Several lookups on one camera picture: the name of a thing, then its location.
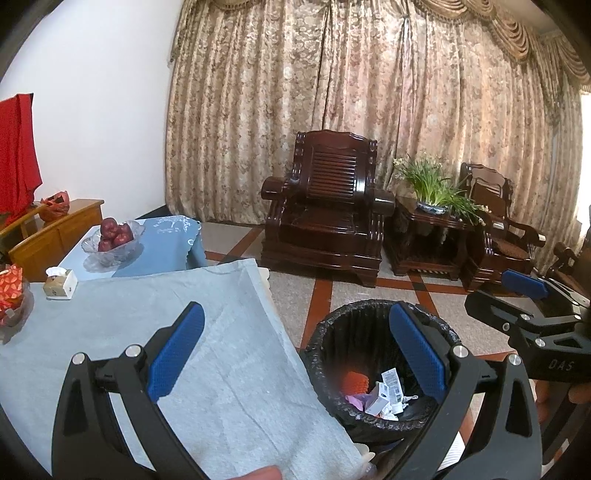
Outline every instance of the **red plastic bag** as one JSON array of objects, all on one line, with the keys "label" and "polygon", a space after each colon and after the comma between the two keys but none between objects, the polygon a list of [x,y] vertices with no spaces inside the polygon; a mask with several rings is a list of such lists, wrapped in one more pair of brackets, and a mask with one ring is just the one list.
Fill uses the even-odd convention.
[{"label": "red plastic bag", "polygon": [[63,217],[70,210],[70,197],[68,192],[57,192],[55,195],[43,199],[41,203],[47,205],[39,212],[39,217],[44,222],[52,222]]}]

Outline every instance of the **floral curtain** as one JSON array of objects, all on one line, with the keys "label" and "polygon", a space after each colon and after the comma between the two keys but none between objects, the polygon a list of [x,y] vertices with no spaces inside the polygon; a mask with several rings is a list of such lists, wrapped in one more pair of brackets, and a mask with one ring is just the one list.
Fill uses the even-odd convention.
[{"label": "floral curtain", "polygon": [[204,220],[261,223],[265,178],[289,169],[316,109],[326,4],[185,2],[173,57],[166,202]]},{"label": "floral curtain", "polygon": [[353,131],[392,158],[426,151],[515,183],[512,214],[575,238],[589,75],[562,35],[538,37],[492,0],[253,0],[228,12],[186,0],[167,129],[167,204],[262,223],[259,190],[285,175],[297,131]]}]

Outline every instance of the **paper wrapper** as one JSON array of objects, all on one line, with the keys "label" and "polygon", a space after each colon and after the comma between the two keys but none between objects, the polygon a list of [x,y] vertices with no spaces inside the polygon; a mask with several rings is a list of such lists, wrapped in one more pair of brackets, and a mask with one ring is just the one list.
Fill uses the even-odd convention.
[{"label": "paper wrapper", "polygon": [[8,309],[16,309],[22,302],[22,268],[11,265],[0,273],[0,318]]}]

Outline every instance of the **towel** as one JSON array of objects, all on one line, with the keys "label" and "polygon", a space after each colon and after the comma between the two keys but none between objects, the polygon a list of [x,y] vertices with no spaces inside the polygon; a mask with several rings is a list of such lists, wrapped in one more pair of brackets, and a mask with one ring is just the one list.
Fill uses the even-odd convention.
[{"label": "towel", "polygon": [[32,106],[32,93],[0,102],[0,213],[9,213],[5,225],[24,215],[41,185]]}]

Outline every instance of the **metal screw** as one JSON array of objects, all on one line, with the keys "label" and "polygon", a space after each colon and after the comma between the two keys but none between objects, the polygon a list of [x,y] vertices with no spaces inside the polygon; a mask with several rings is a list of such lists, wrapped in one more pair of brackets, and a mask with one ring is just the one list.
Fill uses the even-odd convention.
[{"label": "metal screw", "polygon": [[129,345],[125,349],[125,355],[130,358],[137,357],[142,352],[142,348],[139,345]]},{"label": "metal screw", "polygon": [[463,345],[456,345],[452,351],[453,354],[458,358],[466,358],[470,353],[468,349]]},{"label": "metal screw", "polygon": [[516,353],[512,353],[509,355],[509,363],[515,366],[521,365],[521,357]]},{"label": "metal screw", "polygon": [[85,359],[86,359],[86,355],[83,354],[82,352],[79,352],[72,357],[72,363],[74,365],[80,365]]}]

